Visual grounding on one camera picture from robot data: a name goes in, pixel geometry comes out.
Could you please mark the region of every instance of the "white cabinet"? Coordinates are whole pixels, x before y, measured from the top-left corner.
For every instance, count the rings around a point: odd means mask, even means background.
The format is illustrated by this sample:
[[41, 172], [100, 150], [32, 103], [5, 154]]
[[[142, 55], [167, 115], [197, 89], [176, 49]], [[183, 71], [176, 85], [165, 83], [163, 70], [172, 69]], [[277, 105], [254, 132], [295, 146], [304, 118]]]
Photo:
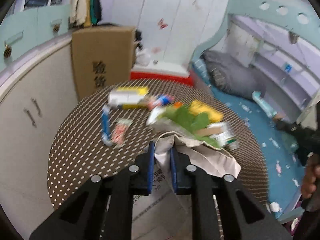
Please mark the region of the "white cabinet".
[[[47, 190], [49, 151], [76, 105], [70, 44], [31, 69], [0, 104], [0, 203], [25, 239], [53, 211]], [[37, 212], [30, 212], [30, 205]]]

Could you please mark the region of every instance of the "paper bag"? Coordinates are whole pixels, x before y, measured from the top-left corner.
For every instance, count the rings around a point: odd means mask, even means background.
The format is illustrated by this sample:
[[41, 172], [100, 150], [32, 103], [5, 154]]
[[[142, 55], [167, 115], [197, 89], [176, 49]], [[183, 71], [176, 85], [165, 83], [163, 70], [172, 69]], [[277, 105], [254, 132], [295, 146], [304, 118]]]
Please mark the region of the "paper bag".
[[175, 132], [166, 132], [158, 137], [155, 147], [155, 165], [152, 193], [149, 196], [134, 196], [132, 212], [132, 239], [165, 240], [183, 235], [190, 236], [191, 197], [177, 196], [172, 189], [170, 154], [176, 149], [190, 158], [191, 164], [204, 169], [208, 174], [222, 177], [232, 174], [237, 177], [241, 167], [235, 158], [224, 149], [217, 149], [205, 142], [185, 138]]

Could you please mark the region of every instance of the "yellow box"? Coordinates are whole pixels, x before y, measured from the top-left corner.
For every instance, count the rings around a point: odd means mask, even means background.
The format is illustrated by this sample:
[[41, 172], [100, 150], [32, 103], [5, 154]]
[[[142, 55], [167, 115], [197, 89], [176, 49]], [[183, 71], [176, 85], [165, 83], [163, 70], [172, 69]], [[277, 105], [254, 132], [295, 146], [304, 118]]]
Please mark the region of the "yellow box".
[[189, 107], [190, 113], [198, 115], [206, 112], [209, 116], [210, 122], [220, 122], [223, 119], [223, 114], [212, 108], [211, 106], [199, 101], [193, 100]]

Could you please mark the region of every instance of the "wall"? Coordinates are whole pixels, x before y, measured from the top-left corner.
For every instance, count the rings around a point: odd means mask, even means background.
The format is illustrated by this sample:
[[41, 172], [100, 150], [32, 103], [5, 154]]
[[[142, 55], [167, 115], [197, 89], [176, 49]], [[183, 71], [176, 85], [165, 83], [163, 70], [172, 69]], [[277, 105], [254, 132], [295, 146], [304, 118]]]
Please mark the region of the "wall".
[[101, 3], [102, 22], [137, 26], [152, 59], [187, 66], [194, 48], [220, 27], [228, 0], [101, 0]]

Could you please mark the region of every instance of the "cabinet handle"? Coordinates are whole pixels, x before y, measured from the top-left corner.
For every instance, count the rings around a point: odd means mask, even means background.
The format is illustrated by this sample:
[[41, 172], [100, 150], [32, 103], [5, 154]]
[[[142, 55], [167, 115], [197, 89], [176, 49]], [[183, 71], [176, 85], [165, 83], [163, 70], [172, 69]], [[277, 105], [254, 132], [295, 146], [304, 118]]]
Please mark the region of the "cabinet handle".
[[58, 33], [58, 31], [60, 30], [61, 23], [62, 23], [62, 19], [57, 19], [50, 22], [53, 33]]
[[18, 32], [17, 34], [11, 36], [6, 41], [4, 41], [4, 45], [5, 45], [4, 52], [3, 52], [3, 57], [4, 58], [11, 57], [12, 44], [15, 43], [16, 41], [22, 39], [22, 38], [23, 38], [23, 31]]
[[57, 33], [60, 30], [60, 24], [55, 24], [52, 28], [53, 33]]
[[29, 116], [29, 118], [31, 119], [32, 126], [33, 126], [33, 127], [37, 127], [37, 126], [36, 126], [36, 122], [35, 122], [35, 120], [33, 119], [30, 111], [29, 111], [28, 109], [26, 109], [26, 108], [23, 108], [23, 112], [25, 112], [25, 113]]
[[40, 109], [40, 107], [39, 107], [39, 105], [38, 105], [37, 100], [36, 100], [35, 98], [31, 98], [31, 101], [35, 104], [35, 106], [36, 106], [36, 108], [37, 108], [37, 110], [38, 110], [38, 115], [39, 115], [40, 117], [42, 117], [41, 109]]
[[12, 54], [12, 47], [10, 45], [6, 44], [5, 48], [4, 48], [4, 52], [3, 52], [3, 57], [9, 58], [9, 57], [11, 57], [11, 54]]

